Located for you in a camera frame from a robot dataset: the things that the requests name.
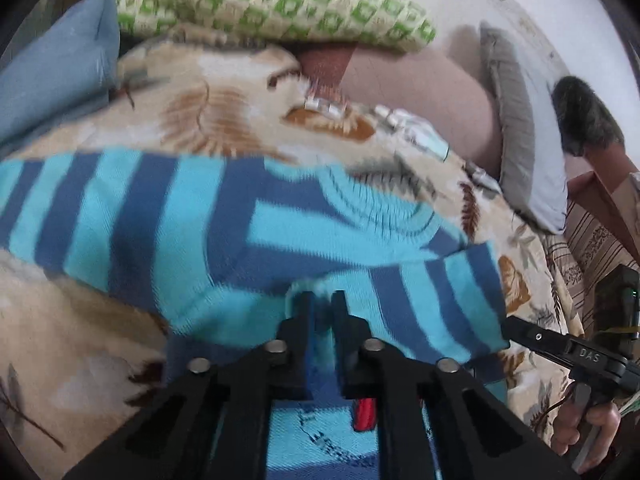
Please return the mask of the blue striped knit sweater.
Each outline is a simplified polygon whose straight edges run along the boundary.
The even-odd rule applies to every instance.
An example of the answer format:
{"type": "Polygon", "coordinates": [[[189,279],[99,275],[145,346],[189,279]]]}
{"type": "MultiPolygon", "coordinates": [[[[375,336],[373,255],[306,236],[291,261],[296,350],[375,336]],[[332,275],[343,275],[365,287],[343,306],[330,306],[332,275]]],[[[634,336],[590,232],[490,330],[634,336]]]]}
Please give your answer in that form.
{"type": "Polygon", "coordinates": [[[196,349],[221,363],[269,340],[298,292],[326,304],[340,291],[409,358],[476,364],[506,391],[494,248],[340,166],[134,150],[11,159],[1,245],[160,315],[175,370],[196,349]]]}

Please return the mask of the striped brown blanket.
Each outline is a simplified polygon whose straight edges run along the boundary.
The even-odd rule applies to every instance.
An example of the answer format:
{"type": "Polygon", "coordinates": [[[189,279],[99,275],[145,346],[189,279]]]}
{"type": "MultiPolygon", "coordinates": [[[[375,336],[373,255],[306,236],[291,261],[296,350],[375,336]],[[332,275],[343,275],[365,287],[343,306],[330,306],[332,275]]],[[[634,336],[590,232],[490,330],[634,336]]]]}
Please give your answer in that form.
{"type": "Polygon", "coordinates": [[[568,203],[564,233],[544,235],[542,244],[568,332],[590,337],[597,282],[620,264],[636,271],[638,264],[599,220],[575,202],[568,203]]]}

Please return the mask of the leaf pattern beige bedspread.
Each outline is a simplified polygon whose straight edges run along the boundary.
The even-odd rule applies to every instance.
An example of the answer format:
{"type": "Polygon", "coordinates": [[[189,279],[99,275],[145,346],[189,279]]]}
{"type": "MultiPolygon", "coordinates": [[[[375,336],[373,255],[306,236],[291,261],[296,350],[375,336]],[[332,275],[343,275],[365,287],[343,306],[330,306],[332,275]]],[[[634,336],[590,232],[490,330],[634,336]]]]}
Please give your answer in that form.
{"type": "MultiPolygon", "coordinates": [[[[569,334],[539,234],[500,195],[476,186],[457,155],[441,162],[358,107],[340,120],[305,110],[308,84],[292,55],[163,42],[133,50],[119,69],[145,76],[145,88],[4,162],[134,150],[340,166],[371,188],[430,205],[470,242],[491,245],[505,314],[569,334]]],[[[160,315],[1,245],[1,419],[39,477],[63,477],[190,361],[212,361],[196,349],[175,370],[171,341],[160,315]]],[[[496,396],[548,438],[546,409],[562,396],[567,374],[519,346],[500,350],[497,360],[506,391],[496,396]]]]}

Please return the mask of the pink brown headboard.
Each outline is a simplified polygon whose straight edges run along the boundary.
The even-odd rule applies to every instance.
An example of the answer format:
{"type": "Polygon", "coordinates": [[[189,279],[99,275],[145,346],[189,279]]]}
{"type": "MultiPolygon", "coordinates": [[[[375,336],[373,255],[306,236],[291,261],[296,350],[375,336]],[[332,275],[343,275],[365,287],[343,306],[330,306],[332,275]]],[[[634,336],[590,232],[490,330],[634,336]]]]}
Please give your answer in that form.
{"type": "Polygon", "coordinates": [[[630,178],[639,168],[623,145],[587,146],[583,158],[566,161],[570,199],[599,220],[639,262],[639,195],[630,178]]]}

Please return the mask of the grey blue pillow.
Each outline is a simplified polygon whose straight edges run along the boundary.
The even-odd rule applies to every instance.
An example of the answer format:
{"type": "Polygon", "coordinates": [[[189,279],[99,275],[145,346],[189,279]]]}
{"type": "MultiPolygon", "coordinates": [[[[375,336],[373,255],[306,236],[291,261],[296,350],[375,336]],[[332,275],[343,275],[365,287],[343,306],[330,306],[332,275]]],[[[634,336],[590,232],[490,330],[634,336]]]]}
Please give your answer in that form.
{"type": "Polygon", "coordinates": [[[502,133],[503,196],[539,229],[565,229],[567,187],[551,87],[508,32],[480,24],[480,54],[495,93],[502,133]]]}

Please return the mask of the small grey cloth piece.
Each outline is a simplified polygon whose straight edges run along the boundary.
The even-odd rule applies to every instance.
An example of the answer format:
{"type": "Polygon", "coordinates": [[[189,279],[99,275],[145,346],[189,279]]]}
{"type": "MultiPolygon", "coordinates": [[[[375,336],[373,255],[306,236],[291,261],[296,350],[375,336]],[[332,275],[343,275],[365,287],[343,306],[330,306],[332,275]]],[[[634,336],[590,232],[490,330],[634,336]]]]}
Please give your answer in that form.
{"type": "Polygon", "coordinates": [[[491,177],[483,168],[468,160],[464,165],[464,171],[476,185],[485,190],[489,194],[501,195],[502,189],[500,184],[491,177]]]}

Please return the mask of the dark fuzzy cushion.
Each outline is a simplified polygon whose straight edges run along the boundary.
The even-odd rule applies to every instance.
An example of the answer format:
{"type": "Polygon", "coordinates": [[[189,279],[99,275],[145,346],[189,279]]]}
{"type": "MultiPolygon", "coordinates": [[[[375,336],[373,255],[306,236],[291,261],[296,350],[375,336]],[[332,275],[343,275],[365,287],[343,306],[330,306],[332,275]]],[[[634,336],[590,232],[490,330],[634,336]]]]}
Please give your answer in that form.
{"type": "Polygon", "coordinates": [[[565,76],[556,83],[551,97],[566,154],[584,157],[587,148],[625,146],[620,126],[585,81],[565,76]]]}

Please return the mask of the pink quilted bolster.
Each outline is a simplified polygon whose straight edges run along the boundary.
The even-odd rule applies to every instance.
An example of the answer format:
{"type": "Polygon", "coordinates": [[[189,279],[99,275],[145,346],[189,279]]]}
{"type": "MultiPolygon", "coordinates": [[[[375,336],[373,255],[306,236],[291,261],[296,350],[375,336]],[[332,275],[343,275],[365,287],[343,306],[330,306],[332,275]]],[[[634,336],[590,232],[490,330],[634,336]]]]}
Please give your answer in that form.
{"type": "Polygon", "coordinates": [[[455,153],[491,177],[500,174],[502,135],[480,43],[397,54],[356,44],[303,46],[303,73],[353,101],[402,108],[427,119],[455,153]]]}

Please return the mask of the small red white packet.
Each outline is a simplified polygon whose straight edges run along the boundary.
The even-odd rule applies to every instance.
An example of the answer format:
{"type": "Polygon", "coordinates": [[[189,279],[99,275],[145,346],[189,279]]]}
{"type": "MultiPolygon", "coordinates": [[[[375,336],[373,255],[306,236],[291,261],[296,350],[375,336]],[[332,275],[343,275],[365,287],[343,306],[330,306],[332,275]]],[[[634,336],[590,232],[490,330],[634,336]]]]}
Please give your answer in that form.
{"type": "Polygon", "coordinates": [[[348,107],[344,94],[335,87],[312,84],[306,94],[304,109],[330,119],[342,119],[348,107]]]}

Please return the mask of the folded blue cloth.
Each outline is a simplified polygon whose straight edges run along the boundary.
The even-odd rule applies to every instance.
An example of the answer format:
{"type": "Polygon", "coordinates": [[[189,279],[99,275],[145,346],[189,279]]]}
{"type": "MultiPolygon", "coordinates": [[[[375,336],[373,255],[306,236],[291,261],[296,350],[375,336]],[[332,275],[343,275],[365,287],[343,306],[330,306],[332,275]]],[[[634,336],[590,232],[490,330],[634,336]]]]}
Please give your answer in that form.
{"type": "Polygon", "coordinates": [[[107,106],[118,84],[115,0],[81,0],[1,72],[1,156],[107,106]]]}

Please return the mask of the green checkered pillow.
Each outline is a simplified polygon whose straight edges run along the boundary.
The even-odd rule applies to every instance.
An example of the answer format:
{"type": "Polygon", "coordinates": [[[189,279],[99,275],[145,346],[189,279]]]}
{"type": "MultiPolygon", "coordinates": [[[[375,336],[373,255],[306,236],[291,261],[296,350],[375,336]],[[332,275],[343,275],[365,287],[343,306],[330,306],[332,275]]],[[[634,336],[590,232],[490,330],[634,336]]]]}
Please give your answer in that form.
{"type": "Polygon", "coordinates": [[[189,23],[265,40],[359,42],[418,52],[436,30],[411,0],[115,0],[124,32],[153,37],[189,23]]]}

